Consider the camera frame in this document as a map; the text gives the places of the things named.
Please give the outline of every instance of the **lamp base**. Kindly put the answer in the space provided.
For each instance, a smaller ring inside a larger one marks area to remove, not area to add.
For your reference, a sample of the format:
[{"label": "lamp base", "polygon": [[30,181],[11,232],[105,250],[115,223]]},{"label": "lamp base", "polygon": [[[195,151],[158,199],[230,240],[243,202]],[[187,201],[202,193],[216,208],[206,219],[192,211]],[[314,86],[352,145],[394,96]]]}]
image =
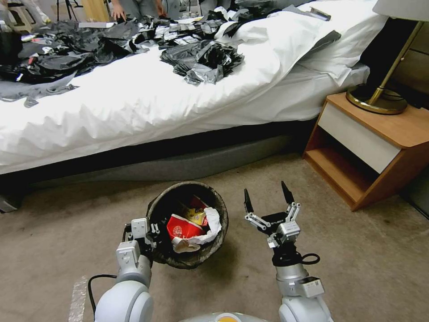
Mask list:
[{"label": "lamp base", "polygon": [[378,114],[401,114],[408,103],[398,93],[384,89],[373,104],[367,102],[374,93],[374,88],[366,84],[354,86],[347,90],[347,99],[357,107]]}]

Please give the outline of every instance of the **wooden nightstand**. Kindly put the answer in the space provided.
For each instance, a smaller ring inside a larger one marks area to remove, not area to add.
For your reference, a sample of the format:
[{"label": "wooden nightstand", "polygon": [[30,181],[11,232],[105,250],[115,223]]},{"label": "wooden nightstand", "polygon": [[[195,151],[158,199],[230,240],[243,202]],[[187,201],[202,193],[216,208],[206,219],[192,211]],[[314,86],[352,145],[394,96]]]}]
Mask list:
[{"label": "wooden nightstand", "polygon": [[429,164],[429,111],[380,115],[329,95],[303,158],[352,211],[397,193]]}]

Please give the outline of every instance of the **drawer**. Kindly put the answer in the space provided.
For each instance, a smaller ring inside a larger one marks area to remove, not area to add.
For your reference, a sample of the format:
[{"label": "drawer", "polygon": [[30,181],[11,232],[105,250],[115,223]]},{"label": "drawer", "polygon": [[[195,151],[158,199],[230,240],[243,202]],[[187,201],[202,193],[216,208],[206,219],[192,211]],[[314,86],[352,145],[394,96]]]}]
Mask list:
[{"label": "drawer", "polygon": [[378,173],[382,173],[401,150],[329,102],[318,125]]}]

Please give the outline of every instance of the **trash can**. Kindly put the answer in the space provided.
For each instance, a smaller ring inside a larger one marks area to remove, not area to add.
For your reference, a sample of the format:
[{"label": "trash can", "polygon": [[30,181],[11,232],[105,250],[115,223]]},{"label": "trash can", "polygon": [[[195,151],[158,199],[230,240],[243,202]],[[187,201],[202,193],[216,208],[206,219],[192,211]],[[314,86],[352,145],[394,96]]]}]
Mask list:
[{"label": "trash can", "polygon": [[[221,230],[213,241],[201,245],[199,250],[178,254],[173,251],[167,223],[176,212],[177,202],[192,195],[218,211]],[[154,240],[156,248],[152,252],[153,260],[180,269],[193,269],[202,264],[220,248],[228,230],[228,212],[222,197],[212,187],[197,181],[181,182],[164,190],[149,203],[146,217],[151,224],[158,224],[160,231]]]}]

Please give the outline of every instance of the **beige carpet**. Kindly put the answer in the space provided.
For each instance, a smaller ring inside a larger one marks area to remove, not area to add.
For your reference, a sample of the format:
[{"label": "beige carpet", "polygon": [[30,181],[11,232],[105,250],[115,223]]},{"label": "beige carpet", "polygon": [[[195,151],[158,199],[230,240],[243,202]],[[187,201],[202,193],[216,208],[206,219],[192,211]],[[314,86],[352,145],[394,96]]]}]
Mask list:
[{"label": "beige carpet", "polygon": [[[233,310],[279,321],[280,294],[265,237],[244,221],[243,189],[258,215],[285,208],[280,180],[302,204],[301,253],[322,260],[309,272],[324,283],[336,322],[426,322],[429,221],[398,196],[351,213],[297,154],[274,156],[201,181],[215,188],[230,225],[222,249],[193,271],[154,264],[153,321]],[[171,182],[98,182],[37,191],[0,215],[0,321],[67,321],[73,284],[116,274],[124,223]],[[94,282],[96,298],[111,280]],[[84,320],[91,321],[87,298]]]}]

